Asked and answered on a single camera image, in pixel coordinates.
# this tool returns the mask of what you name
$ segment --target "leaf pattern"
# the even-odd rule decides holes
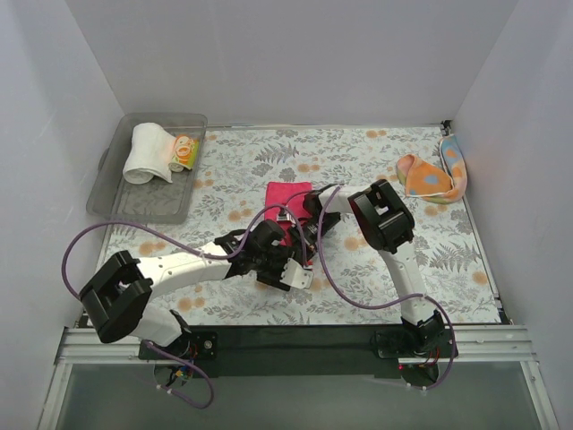
[[[464,204],[438,208],[406,199],[393,177],[398,158],[409,152],[440,164],[438,127],[385,129],[228,129],[212,131],[197,167],[190,214],[183,225],[150,225],[162,233],[200,246],[226,232],[244,228],[265,199],[270,181],[303,182],[314,187],[331,183],[368,185],[386,176],[415,217],[415,257],[428,294],[445,306],[452,321],[499,321],[489,281],[475,282],[485,272]],[[134,187],[120,203],[128,211],[145,213],[157,202],[171,211],[178,202],[177,183],[153,194]],[[425,210],[433,206],[439,211]],[[395,299],[388,269],[376,251],[362,241],[353,216],[344,214],[324,238],[329,271],[354,300],[377,305]],[[127,226],[114,226],[105,256],[128,250],[134,257],[159,256],[179,250]],[[187,307],[179,308],[186,299]],[[201,282],[154,299],[162,309],[177,309],[191,325],[201,324],[349,324],[399,323],[399,306],[372,312],[342,301],[329,285],[318,260],[309,290],[283,292],[256,283],[253,273],[219,282]]]

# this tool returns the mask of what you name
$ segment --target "red cloth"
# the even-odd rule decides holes
[[[269,206],[273,203],[285,204],[288,197],[294,193],[299,193],[301,191],[311,191],[312,184],[310,182],[298,182],[298,183],[285,183],[285,182],[269,182],[267,185],[267,194],[265,196],[265,206]],[[307,218],[311,214],[308,213],[303,208],[304,194],[297,195],[288,203],[288,209],[290,209],[297,218]],[[278,208],[273,208],[265,212],[265,219],[277,220]],[[279,222],[279,225],[283,230],[287,231],[290,227],[289,223]],[[286,244],[290,245],[290,237],[286,235]]]

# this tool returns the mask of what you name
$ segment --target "white towel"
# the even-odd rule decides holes
[[[169,163],[175,137],[161,125],[144,123],[133,128],[132,150],[124,165],[124,178],[130,184],[145,184],[153,176],[171,183]]]

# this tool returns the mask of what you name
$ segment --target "floral tablecloth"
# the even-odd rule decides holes
[[[199,246],[232,229],[244,228],[263,206],[269,181],[309,181],[314,187],[368,185],[387,178],[404,197],[396,162],[413,152],[440,165],[436,128],[225,130],[206,136],[183,225],[150,225]],[[414,214],[416,258],[428,294],[455,323],[498,323],[498,311],[482,256],[462,202],[440,206],[408,198]],[[354,300],[368,305],[396,298],[382,259],[364,241],[350,215],[325,238],[325,255],[335,280]],[[106,258],[120,250],[159,256],[177,250],[139,230],[116,227]],[[255,281],[254,275],[182,288],[154,303],[177,309],[198,324],[399,323],[399,306],[366,311],[338,298],[315,257],[308,290],[285,293]]]

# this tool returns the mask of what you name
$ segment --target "white wall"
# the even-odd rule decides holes
[[[123,112],[64,0],[0,0],[0,427],[35,428],[65,323],[60,280],[98,158]],[[85,241],[71,274],[94,271]]]
[[[458,111],[517,0],[66,0],[125,112],[428,124]]]
[[[509,315],[573,428],[573,5],[520,0],[456,116],[468,197]]]

